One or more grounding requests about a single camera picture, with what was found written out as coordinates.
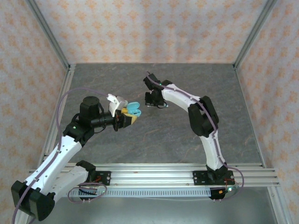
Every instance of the gray stone floor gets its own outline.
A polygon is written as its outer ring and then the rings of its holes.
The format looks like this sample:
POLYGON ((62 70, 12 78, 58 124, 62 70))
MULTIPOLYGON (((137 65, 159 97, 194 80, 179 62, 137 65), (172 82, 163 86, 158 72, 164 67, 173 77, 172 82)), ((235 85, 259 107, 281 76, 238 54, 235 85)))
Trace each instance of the gray stone floor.
MULTIPOLYGON (((228 163, 261 162, 245 102, 231 64, 77 64, 71 89, 89 87, 138 101, 142 115, 131 126, 115 132, 108 126, 94 135, 71 162, 91 163, 206 163, 200 138, 189 124, 188 114, 169 103, 165 109, 146 107, 146 71, 161 81, 168 79, 196 96, 211 98, 218 113, 219 142, 228 163)), ((86 91, 71 93, 66 101, 62 128, 79 112, 86 91)), ((99 96, 105 110, 108 101, 99 96)))

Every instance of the aluminum frame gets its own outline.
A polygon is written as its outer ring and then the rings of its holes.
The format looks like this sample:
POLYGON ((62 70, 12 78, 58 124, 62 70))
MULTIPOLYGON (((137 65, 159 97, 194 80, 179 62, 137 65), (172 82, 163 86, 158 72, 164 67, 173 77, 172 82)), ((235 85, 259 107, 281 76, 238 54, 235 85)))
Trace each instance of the aluminum frame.
POLYGON ((277 222, 283 224, 293 224, 281 188, 268 187, 269 196, 277 222))
POLYGON ((36 17, 39 25, 41 26, 43 32, 47 36, 50 44, 52 45, 53 49, 55 50, 61 64, 65 67, 65 69, 68 69, 70 67, 63 51, 61 50, 54 34, 52 33, 50 27, 47 24, 47 21, 45 20, 40 8, 38 7, 35 0, 26 0, 29 8, 31 9, 33 15, 36 17))
MULTIPOLYGON (((244 175, 244 187, 277 187, 279 181, 275 169, 263 168, 261 163, 233 163, 244 175)), ((75 163, 68 163, 58 177, 72 170, 75 163)), ((98 171, 111 171, 109 188, 194 188, 192 172, 206 170, 206 166, 194 163, 132 163, 132 164, 95 164, 98 171)), ((235 180, 242 182, 239 172, 234 171, 235 180)), ((203 188, 222 187, 224 185, 202 185, 203 188)))
POLYGON ((245 41, 235 63, 234 63, 234 68, 238 68, 239 65, 241 64, 242 60, 245 58, 247 55, 247 52, 249 51, 251 45, 253 44, 254 40, 256 39, 259 31, 263 27, 263 24, 266 22, 269 14, 271 13, 274 5, 276 4, 277 0, 268 0, 266 2, 265 7, 263 8, 261 14, 259 15, 257 21, 255 22, 249 36, 247 37, 247 40, 245 41))
MULTIPOLYGON (((60 93, 59 93, 58 99, 56 101, 55 108, 57 108, 59 99, 62 97, 62 95, 64 95, 68 90, 70 90, 71 81, 72 81, 72 78, 73 78, 73 75, 74 75, 74 72, 75 72, 75 68, 76 68, 76 65, 71 64, 70 68, 68 69, 68 71, 65 75, 62 87, 60 89, 60 93)), ((67 96, 64 98, 64 100, 61 103, 60 113, 59 113, 59 118, 58 118, 59 121, 61 121, 62 114, 64 112, 64 106, 65 106, 66 100, 67 100, 67 96)), ((49 129, 49 134, 47 135, 46 142, 43 146, 43 153, 42 153, 41 158, 39 160, 38 166, 41 165, 44 155, 46 153, 52 152, 52 150, 54 148, 55 139, 56 139, 56 136, 57 136, 57 133, 58 133, 56 123, 55 123, 55 112, 56 111, 54 111, 53 115, 52 115, 52 121, 51 121, 51 126, 50 126, 50 129, 49 129)))

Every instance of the white object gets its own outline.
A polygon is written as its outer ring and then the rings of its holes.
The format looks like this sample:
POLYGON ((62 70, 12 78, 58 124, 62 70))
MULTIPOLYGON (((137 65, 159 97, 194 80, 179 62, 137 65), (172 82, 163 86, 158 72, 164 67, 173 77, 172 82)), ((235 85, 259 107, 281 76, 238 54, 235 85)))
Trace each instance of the white object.
MULTIPOLYGON (((166 101, 170 101, 173 102, 174 104, 178 105, 179 107, 183 108, 186 112, 188 112, 188 107, 194 103, 196 103, 192 98, 196 99, 196 100, 200 100, 200 97, 191 95, 183 90, 181 90, 180 88, 178 88, 175 84, 170 84, 167 87, 173 88, 174 90, 169 90, 169 89, 163 89, 162 90, 162 96, 163 99, 166 101), (188 94, 190 97, 187 97, 185 95, 183 95, 180 92, 177 92, 177 90, 183 91, 186 94, 188 94)), ((218 131, 216 131, 215 133, 215 140, 217 142, 217 146, 219 149, 219 156, 217 155, 217 150, 216 150, 216 145, 214 143, 214 140, 212 138, 212 135, 210 134, 208 138, 204 137, 204 136, 200 136, 200 139, 202 141, 202 144, 204 146, 204 150, 206 153, 206 164, 209 166, 209 168, 213 169, 213 170, 217 170, 220 167, 222 167, 222 162, 220 161, 220 159, 224 161, 224 158, 221 154, 220 151, 220 146, 219 146, 219 142, 218 142, 218 131)))
POLYGON ((116 110, 121 110, 123 107, 128 105, 128 102, 124 98, 116 97, 112 94, 108 94, 107 100, 109 100, 111 102, 109 104, 109 111, 110 111, 112 117, 115 116, 116 110))

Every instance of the black mounting bracket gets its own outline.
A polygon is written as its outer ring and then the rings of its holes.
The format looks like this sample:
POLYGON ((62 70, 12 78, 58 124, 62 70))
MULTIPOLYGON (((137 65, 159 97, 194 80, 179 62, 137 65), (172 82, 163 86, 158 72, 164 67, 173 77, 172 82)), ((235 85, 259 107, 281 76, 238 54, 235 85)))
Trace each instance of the black mounting bracket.
POLYGON ((96 171, 95 165, 84 160, 77 162, 76 166, 83 167, 88 172, 86 182, 102 183, 106 186, 110 185, 111 171, 96 171))
POLYGON ((235 179, 234 174, 231 170, 225 172, 224 176, 214 182, 208 175, 207 170, 196 170, 193 171, 193 181, 194 185, 202 186, 202 185, 234 185, 235 179))

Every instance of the black joint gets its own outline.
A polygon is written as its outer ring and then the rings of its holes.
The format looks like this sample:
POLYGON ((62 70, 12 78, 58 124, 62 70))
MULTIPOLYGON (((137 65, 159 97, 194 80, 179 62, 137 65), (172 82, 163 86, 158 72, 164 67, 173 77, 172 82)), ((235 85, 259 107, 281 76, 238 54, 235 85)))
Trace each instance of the black joint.
POLYGON ((69 123, 63 135, 70 136, 75 139, 75 142, 80 142, 83 147, 85 143, 94 135, 94 128, 90 126, 80 125, 78 122, 69 123))
POLYGON ((223 181, 226 178, 226 175, 228 173, 228 168, 224 165, 217 170, 213 170, 213 169, 209 168, 208 165, 206 165, 206 169, 207 169, 207 175, 208 175, 209 179, 214 184, 223 183, 223 181))
MULTIPOLYGON (((151 73, 149 74, 149 77, 156 83, 161 83, 160 80, 157 79, 157 77, 151 73)), ((155 88, 159 88, 157 85, 155 85, 154 83, 152 83, 147 77, 145 77, 143 79, 144 83, 146 84, 146 86, 148 87, 149 90, 153 90, 155 88)))
MULTIPOLYGON (((14 182, 11 187, 14 206, 16 206, 28 186, 20 181, 14 182)), ((53 193, 44 195, 36 189, 30 188, 21 203, 20 210, 35 217, 38 221, 43 221, 52 212, 55 201, 53 193)))
POLYGON ((79 121, 81 124, 91 126, 91 120, 100 115, 100 100, 97 97, 89 96, 83 99, 80 104, 79 121))
POLYGON ((170 85, 170 84, 172 84, 172 82, 169 81, 169 80, 164 80, 164 81, 162 82, 162 85, 164 85, 164 86, 168 86, 168 85, 170 85))
POLYGON ((86 182, 92 182, 96 179, 95 165, 93 165, 85 160, 81 160, 80 162, 77 162, 76 166, 83 167, 88 172, 88 177, 87 177, 86 182))
MULTIPOLYGON (((215 127, 218 128, 219 118, 211 99, 207 96, 204 96, 200 98, 199 102, 203 104, 204 108, 211 116, 215 127)), ((197 103, 188 107, 190 126, 195 134, 208 138, 209 134, 214 130, 214 128, 207 115, 205 113, 201 113, 202 110, 203 109, 197 103)))

